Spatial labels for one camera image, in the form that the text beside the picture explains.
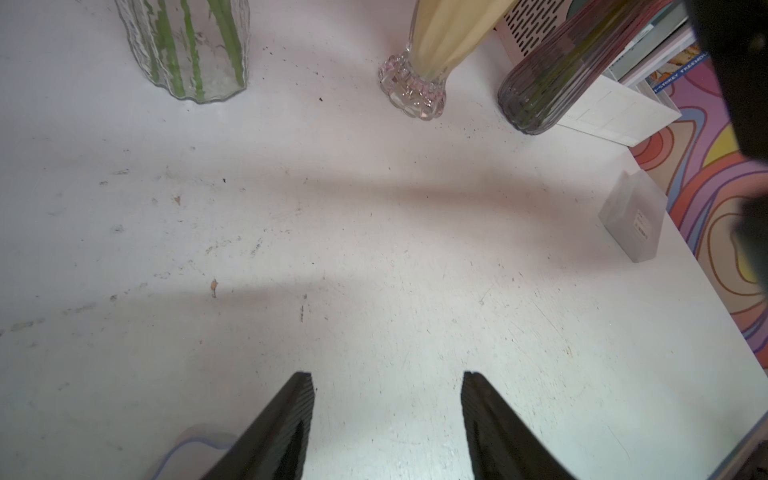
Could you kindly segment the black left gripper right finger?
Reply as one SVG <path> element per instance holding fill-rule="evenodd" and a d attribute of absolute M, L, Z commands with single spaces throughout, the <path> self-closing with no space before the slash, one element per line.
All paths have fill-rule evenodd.
<path fill-rule="evenodd" d="M 574 480 L 482 374 L 464 373 L 461 406 L 476 479 Z"/>

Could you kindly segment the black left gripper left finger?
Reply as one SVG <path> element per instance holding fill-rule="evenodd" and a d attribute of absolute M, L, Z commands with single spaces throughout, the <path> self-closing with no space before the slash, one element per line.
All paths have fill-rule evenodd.
<path fill-rule="evenodd" d="M 202 479 L 301 479 L 314 403 L 311 374 L 294 373 Z"/>

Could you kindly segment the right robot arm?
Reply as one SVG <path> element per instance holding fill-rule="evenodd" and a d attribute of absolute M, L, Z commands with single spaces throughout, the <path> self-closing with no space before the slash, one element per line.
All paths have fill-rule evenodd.
<path fill-rule="evenodd" d="M 684 1 L 695 35 L 712 59 L 739 147 L 767 166 L 767 1 Z M 741 205 L 734 228 L 767 294 L 767 187 Z"/>

